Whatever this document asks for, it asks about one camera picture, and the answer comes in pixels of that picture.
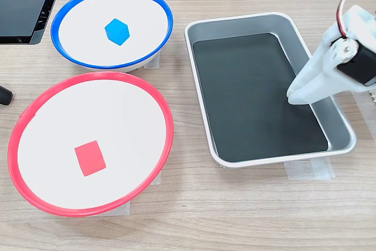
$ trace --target table surface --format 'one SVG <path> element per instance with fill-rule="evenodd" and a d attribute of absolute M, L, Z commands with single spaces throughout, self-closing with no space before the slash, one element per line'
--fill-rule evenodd
<path fill-rule="evenodd" d="M 174 31 L 158 70 L 132 74 L 158 88 L 174 116 L 172 152 L 162 183 L 131 201 L 129 216 L 68 219 L 33 207 L 8 173 L 9 137 L 22 111 L 43 91 L 86 72 L 53 47 L 0 46 L 0 84 L 14 101 L 0 108 L 0 250 L 376 250 L 376 147 L 350 93 L 338 101 L 358 143 L 331 158 L 331 180 L 289 180 L 284 165 L 223 169 L 209 155 L 185 46 L 198 19 L 280 11 L 297 24 L 311 52 L 335 21 L 338 0 L 166 0 Z M 374 11 L 374 0 L 348 0 Z"/>

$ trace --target black tray bottom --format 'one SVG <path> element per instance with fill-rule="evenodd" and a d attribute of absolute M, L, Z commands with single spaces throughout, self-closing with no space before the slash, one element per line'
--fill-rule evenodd
<path fill-rule="evenodd" d="M 287 102 L 295 74 L 274 35 L 199 41 L 193 52 L 220 158 L 240 162 L 328 149 L 311 108 Z"/>

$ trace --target blue rim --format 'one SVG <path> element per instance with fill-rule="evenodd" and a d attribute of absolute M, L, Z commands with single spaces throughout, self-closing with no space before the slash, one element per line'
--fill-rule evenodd
<path fill-rule="evenodd" d="M 172 27 L 173 27 L 173 18 L 172 18 L 172 12 L 171 12 L 171 9 L 169 8 L 169 6 L 167 5 L 167 3 L 165 3 L 164 0 L 153 0 L 155 2 L 157 2 L 165 11 L 166 15 L 167 15 L 167 21 L 168 21 L 168 25 L 167 25 L 167 34 L 166 34 L 166 37 L 164 38 L 163 42 L 153 51 L 151 52 L 150 54 L 138 59 L 138 60 L 135 60 L 133 62 L 129 62 L 129 63 L 124 63 L 124 64 L 121 64 L 121 65 L 114 65 L 114 66 L 97 66 L 97 65 L 90 65 L 90 64 L 86 64 L 86 63 L 83 63 L 83 62 L 80 62 L 80 61 L 77 61 L 76 59 L 72 58 L 63 48 L 63 46 L 61 45 L 60 43 L 60 39 L 59 39 L 59 28 L 60 28 L 60 24 L 63 20 L 63 18 L 65 17 L 65 15 L 74 7 L 76 6 L 78 3 L 82 2 L 84 0 L 71 0 L 69 1 L 67 4 L 65 4 L 61 9 L 60 11 L 56 14 L 55 16 L 55 19 L 53 19 L 53 22 L 52 22 L 52 26 L 51 26 L 51 38 L 52 38 L 52 42 L 55 46 L 55 48 L 60 52 L 61 55 L 63 55 L 66 59 L 72 61 L 73 63 L 76 63 L 78 65 L 81 65 L 81 66 L 85 66 L 85 67 L 89 67 L 89 68 L 95 68 L 95 69 L 117 69 L 117 68 L 123 68 L 123 67 L 128 67 L 128 66 L 132 66 L 134 64 L 137 64 L 139 62 L 142 62 L 144 60 L 146 60 L 147 58 L 153 56 L 155 53 L 157 53 L 165 44 L 166 42 L 169 40 L 170 38 L 170 35 L 172 33 Z"/>

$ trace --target red rim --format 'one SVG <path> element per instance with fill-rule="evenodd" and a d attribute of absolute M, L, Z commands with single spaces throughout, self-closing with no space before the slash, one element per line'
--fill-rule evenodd
<path fill-rule="evenodd" d="M 87 208 L 87 209 L 67 209 L 61 208 L 52 204 L 49 204 L 33 193 L 33 191 L 28 188 L 27 184 L 24 182 L 24 179 L 21 176 L 21 173 L 18 168 L 18 145 L 21 139 L 22 133 L 24 132 L 26 126 L 34 117 L 35 113 L 42 107 L 44 103 L 46 103 L 51 97 L 59 93 L 60 91 L 76 85 L 81 82 L 87 81 L 94 81 L 99 79 L 109 79 L 114 81 L 122 81 L 131 83 L 132 85 L 136 85 L 139 88 L 143 89 L 147 93 L 149 93 L 159 104 L 164 119 L 166 121 L 166 141 L 164 143 L 164 148 L 162 155 L 153 169 L 151 174 L 133 191 L 128 193 L 126 196 L 113 201 L 111 203 L 94 207 L 94 208 Z M 132 200 L 136 197 L 139 193 L 141 193 L 145 188 L 147 188 L 151 182 L 155 179 L 155 177 L 159 174 L 162 167 L 165 165 L 169 153 L 171 151 L 172 142 L 173 142 L 173 135 L 174 135 L 174 126 L 173 126 L 173 118 L 171 110 L 162 96 L 162 94 L 151 84 L 144 81 L 143 79 L 137 78 L 135 76 L 126 74 L 126 73 L 118 73 L 118 72 L 94 72 L 94 73 L 86 73 L 83 75 L 79 75 L 70 79 L 67 79 L 50 89 L 44 92 L 41 96 L 39 96 L 34 102 L 30 104 L 29 107 L 21 114 L 17 124 L 12 132 L 11 139 L 9 141 L 8 146 L 8 168 L 11 174 L 12 181 L 16 186 L 19 193 L 32 205 L 35 207 L 54 214 L 58 216 L 66 216 L 66 217 L 83 217 L 83 216 L 91 216 L 100 213 L 107 212 L 112 210 L 116 207 L 123 205 L 124 203 Z"/>

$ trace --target black object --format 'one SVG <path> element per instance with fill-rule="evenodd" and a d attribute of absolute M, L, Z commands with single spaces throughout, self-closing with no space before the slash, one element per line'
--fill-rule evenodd
<path fill-rule="evenodd" d="M 357 82 L 371 86 L 376 83 L 376 54 L 360 42 L 358 53 L 350 61 L 337 66 L 337 69 Z"/>
<path fill-rule="evenodd" d="M 55 0 L 0 0 L 0 44 L 36 44 Z"/>
<path fill-rule="evenodd" d="M 290 105 L 295 78 L 272 34 L 198 41 L 194 59 L 220 158 L 228 162 L 328 149 L 309 105 Z"/>
<path fill-rule="evenodd" d="M 13 93 L 0 85 L 0 104 L 9 105 L 12 101 Z"/>

